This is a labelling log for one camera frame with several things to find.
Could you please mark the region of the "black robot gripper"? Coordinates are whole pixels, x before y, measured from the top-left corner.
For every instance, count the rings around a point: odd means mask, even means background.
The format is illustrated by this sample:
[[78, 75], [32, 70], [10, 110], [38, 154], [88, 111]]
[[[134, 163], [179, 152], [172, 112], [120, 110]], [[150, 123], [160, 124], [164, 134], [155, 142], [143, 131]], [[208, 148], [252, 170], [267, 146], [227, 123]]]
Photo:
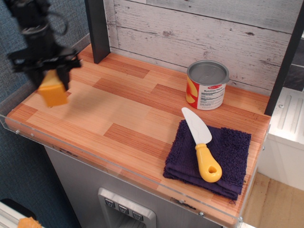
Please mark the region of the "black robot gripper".
[[35, 88], [39, 88], [47, 70], [56, 69], [66, 91], [69, 90], [69, 71], [81, 67], [77, 51], [55, 41], [50, 27], [25, 28], [20, 31], [27, 47], [8, 54], [16, 72], [25, 72]]

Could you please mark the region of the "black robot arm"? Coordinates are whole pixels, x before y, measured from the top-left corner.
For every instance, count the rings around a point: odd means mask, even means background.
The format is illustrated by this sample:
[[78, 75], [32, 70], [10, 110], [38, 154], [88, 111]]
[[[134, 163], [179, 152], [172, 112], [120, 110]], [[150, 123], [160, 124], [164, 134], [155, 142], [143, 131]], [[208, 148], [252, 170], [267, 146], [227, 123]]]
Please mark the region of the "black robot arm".
[[6, 0], [11, 16], [17, 20], [19, 33], [27, 44], [25, 49], [8, 54], [14, 72], [24, 72], [35, 87], [45, 78], [45, 72], [54, 70], [64, 90], [69, 89], [69, 72], [80, 67], [78, 52], [71, 47], [59, 45], [55, 40], [57, 33], [51, 28], [49, 15], [60, 18], [65, 26], [58, 35], [65, 35], [68, 21], [59, 13], [49, 10], [47, 0]]

